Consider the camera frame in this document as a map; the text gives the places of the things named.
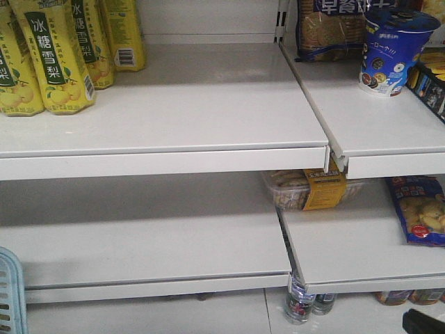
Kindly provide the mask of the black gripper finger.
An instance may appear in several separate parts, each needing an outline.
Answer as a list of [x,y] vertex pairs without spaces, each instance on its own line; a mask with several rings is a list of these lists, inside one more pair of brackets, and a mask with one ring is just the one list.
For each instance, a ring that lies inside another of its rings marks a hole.
[[403,314],[403,329],[411,334],[444,334],[444,322],[411,308]]

